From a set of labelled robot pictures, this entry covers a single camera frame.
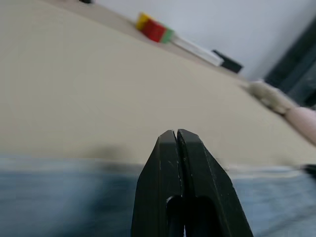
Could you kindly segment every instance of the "white rectangular object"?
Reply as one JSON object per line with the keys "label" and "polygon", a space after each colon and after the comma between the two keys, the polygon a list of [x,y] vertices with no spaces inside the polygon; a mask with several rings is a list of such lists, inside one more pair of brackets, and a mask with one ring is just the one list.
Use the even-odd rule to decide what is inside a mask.
{"label": "white rectangular object", "polygon": [[196,45],[193,42],[190,42],[186,39],[181,38],[178,35],[174,35],[171,40],[175,45],[185,49],[186,51],[196,55],[197,57],[205,60],[206,62],[209,62],[217,67],[219,67],[224,60],[218,56],[217,54],[208,51],[198,45]]}

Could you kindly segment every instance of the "beige stuffed toy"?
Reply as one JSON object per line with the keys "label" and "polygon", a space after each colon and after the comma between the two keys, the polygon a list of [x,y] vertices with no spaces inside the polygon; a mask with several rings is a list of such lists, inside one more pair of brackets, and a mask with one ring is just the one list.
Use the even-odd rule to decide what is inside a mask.
{"label": "beige stuffed toy", "polygon": [[274,112],[284,115],[298,105],[287,97],[282,91],[265,83],[262,80],[251,82],[248,91],[259,99],[265,106]]}

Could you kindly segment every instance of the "green block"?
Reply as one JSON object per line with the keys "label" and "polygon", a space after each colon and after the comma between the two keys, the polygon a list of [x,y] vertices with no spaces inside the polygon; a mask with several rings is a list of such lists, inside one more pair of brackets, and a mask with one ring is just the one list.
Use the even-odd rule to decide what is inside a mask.
{"label": "green block", "polygon": [[166,28],[166,31],[164,32],[160,42],[168,43],[171,40],[171,37],[173,36],[173,32],[173,30]]}

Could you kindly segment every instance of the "pink object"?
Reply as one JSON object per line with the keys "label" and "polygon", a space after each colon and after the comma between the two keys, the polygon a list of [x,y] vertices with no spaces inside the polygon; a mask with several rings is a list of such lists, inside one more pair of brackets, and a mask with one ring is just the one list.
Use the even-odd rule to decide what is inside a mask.
{"label": "pink object", "polygon": [[304,107],[296,107],[285,115],[286,120],[301,134],[316,145],[316,112]]}

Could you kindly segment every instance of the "yellow block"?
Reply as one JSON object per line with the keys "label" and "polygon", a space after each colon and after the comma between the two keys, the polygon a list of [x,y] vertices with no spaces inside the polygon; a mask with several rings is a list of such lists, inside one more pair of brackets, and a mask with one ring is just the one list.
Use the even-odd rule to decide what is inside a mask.
{"label": "yellow block", "polygon": [[138,16],[138,20],[137,20],[137,23],[136,23],[136,28],[138,30],[142,30],[145,26],[145,23],[149,20],[149,19],[152,19],[151,16],[141,12]]}

